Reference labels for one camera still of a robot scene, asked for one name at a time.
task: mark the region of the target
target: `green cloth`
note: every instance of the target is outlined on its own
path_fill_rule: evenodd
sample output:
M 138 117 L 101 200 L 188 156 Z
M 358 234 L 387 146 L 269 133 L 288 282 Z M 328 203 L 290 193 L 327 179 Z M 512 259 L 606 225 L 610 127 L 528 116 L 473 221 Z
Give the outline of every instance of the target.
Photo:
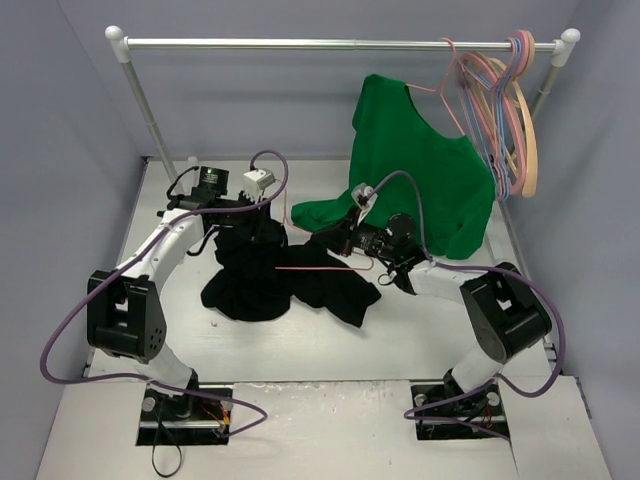
M 482 245 L 495 187 L 491 173 L 466 137 L 446 138 L 416 110 L 409 88 L 398 80 L 368 76 L 353 116 L 349 188 L 335 200 L 294 205 L 296 225 L 317 231 L 341 219 L 354 205 L 351 190 L 360 183 L 376 186 L 394 170 L 409 172 L 420 189 L 426 242 L 430 253 L 465 259 Z M 384 227 L 404 212 L 418 225 L 418 205 L 411 184 L 399 176 L 389 181 L 365 221 Z

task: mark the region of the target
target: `table surface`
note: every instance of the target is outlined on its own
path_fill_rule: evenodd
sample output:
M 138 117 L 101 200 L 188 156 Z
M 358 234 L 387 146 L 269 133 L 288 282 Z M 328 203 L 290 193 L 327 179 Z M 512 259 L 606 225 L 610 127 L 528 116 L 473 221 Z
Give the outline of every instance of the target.
M 229 190 L 237 189 L 245 165 L 217 165 L 231 171 Z M 280 171 L 275 162 L 264 165 Z M 335 197 L 346 184 L 347 170 L 347 162 L 291 162 L 290 204 Z M 151 163 L 124 256 L 157 225 L 155 212 L 164 207 L 166 184 L 162 166 Z M 282 206 L 282 199 L 274 202 L 274 216 Z M 290 234 L 291 243 L 305 239 Z M 470 261 L 495 264 L 502 259 L 515 262 L 495 209 L 485 245 Z M 200 290 L 217 268 L 208 249 L 203 257 L 187 258 L 167 281 L 162 303 L 169 342 L 201 379 L 235 383 L 235 398 L 260 405 L 270 417 L 228 446 L 183 447 L 185 462 L 176 480 L 213 475 L 249 480 L 256 474 L 281 479 L 610 480 L 571 377 L 560 377 L 537 399 L 501 385 L 511 444 L 416 440 L 412 423 L 402 417 L 412 404 L 408 380 L 440 378 L 472 345 L 461 305 L 385 288 L 361 330 L 295 302 L 278 320 L 247 324 L 200 305 Z M 375 279 L 378 272 L 365 276 Z M 90 374 L 124 369 L 122 362 L 97 352 Z M 518 385 L 534 390 L 549 375 L 543 347 L 530 348 L 505 370 Z M 299 383 L 275 383 L 293 381 Z M 128 381 L 66 387 L 38 480 L 157 478 L 151 448 L 135 446 L 143 394 L 143 384 Z M 233 410 L 236 427 L 254 418 L 247 409 Z M 159 447 L 156 455 L 161 469 L 176 464 L 171 447 Z
M 229 170 L 229 196 L 235 196 L 247 163 L 206 164 Z M 271 169 L 276 176 L 282 171 L 277 160 L 260 161 L 259 165 Z M 176 168 L 181 171 L 184 164 L 179 163 Z M 291 161 L 288 209 L 303 201 L 337 197 L 346 188 L 348 169 L 348 161 Z M 125 242 L 124 257 L 132 254 L 157 226 L 156 212 L 166 206 L 167 182 L 162 164 L 151 162 Z M 283 200 L 281 195 L 273 202 L 274 218 L 281 218 Z M 292 228 L 287 228 L 287 233 L 291 244 L 308 239 L 308 234 Z M 516 261 L 496 206 L 484 245 L 467 262 L 495 265 L 500 260 Z M 346 261 L 352 266 L 370 264 L 368 259 L 355 255 Z M 428 295 L 407 295 L 393 285 L 379 287 L 382 298 L 369 308 L 361 329 L 295 298 L 291 309 L 274 321 L 233 321 L 200 303 L 202 288 L 219 268 L 214 244 L 210 242 L 203 255 L 185 258 L 161 293 L 167 342 L 205 382 L 441 379 L 475 342 L 462 304 Z M 361 274 L 376 282 L 383 272 L 383 267 L 376 264 L 372 271 Z M 133 371 L 133 364 L 98 351 L 89 375 L 121 371 Z M 546 376 L 549 371 L 541 343 L 505 368 L 505 373 L 513 376 Z

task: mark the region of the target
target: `gray backdrop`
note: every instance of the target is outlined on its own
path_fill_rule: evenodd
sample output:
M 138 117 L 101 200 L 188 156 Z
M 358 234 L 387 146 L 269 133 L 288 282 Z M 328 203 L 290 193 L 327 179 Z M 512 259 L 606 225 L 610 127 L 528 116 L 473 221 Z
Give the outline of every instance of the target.
M 113 267 L 142 165 L 55 1 L 0 2 L 0 45 L 0 477 L 26 480 L 62 394 L 40 352 L 88 276 Z M 69 330 L 51 368 L 77 377 L 84 316 Z
M 579 375 L 615 480 L 640 472 L 636 0 L 583 0 L 583 41 L 538 119 L 540 189 L 510 210 L 533 277 L 567 323 L 566 371 Z
M 518 28 L 558 38 L 578 0 L 60 0 L 140 149 L 155 154 L 104 29 L 132 37 L 361 38 L 495 41 Z M 246 156 L 273 147 L 290 157 L 345 156 L 351 116 L 373 72 L 437 84 L 448 54 L 398 52 L 137 51 L 134 65 L 176 155 Z M 537 62 L 529 81 L 544 68 Z M 421 111 L 455 135 L 437 97 Z

